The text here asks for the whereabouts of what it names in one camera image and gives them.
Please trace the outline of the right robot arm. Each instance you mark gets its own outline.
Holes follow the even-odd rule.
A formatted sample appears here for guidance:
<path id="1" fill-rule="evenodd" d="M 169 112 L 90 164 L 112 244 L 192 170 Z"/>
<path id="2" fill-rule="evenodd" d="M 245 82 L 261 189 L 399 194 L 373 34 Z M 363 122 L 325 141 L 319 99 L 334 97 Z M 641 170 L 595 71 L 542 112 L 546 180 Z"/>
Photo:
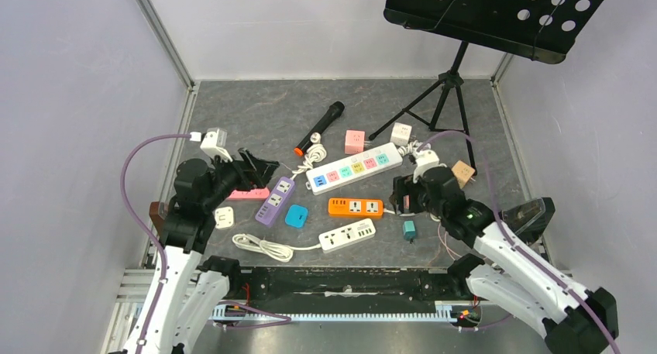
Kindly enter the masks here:
<path id="1" fill-rule="evenodd" d="M 471 248 L 448 269 L 453 296 L 472 294 L 503 308 L 534 329 L 552 353 L 620 351 L 614 296 L 585 287 L 541 258 L 497 212 L 469 199 L 449 168 L 395 177 L 390 200 L 400 210 L 435 216 Z"/>

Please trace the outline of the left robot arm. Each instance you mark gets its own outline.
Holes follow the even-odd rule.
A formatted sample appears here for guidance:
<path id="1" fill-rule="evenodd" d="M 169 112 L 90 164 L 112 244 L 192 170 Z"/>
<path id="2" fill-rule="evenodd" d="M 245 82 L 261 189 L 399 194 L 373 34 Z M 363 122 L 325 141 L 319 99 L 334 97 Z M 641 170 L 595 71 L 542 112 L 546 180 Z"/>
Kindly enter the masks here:
<path id="1" fill-rule="evenodd" d="M 217 152 L 210 160 L 181 163 L 160 237 L 159 259 L 123 353 L 190 353 L 212 310 L 243 288 L 239 261 L 204 258 L 215 230 L 215 209 L 233 192 L 266 187 L 277 161 L 240 149 L 239 158 Z"/>

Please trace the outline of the teal usb charger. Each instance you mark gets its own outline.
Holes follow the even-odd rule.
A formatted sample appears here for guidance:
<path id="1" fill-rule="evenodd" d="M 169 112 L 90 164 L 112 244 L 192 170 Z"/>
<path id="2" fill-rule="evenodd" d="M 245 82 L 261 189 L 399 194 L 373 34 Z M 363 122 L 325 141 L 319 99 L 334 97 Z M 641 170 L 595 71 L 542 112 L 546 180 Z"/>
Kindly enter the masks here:
<path id="1" fill-rule="evenodd" d="M 417 231 L 412 220 L 405 221 L 402 226 L 402 235 L 405 241 L 412 244 L 417 237 Z"/>

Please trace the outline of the blue plug adapter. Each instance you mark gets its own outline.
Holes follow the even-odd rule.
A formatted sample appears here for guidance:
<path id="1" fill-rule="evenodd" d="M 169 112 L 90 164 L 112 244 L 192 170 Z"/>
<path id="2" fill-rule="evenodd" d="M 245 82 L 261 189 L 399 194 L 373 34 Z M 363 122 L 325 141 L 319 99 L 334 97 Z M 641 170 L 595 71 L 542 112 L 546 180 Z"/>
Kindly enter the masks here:
<path id="1" fill-rule="evenodd" d="M 284 222 L 286 225 L 301 229 L 304 227 L 308 218 L 308 209 L 299 204 L 293 204 L 289 207 Z"/>

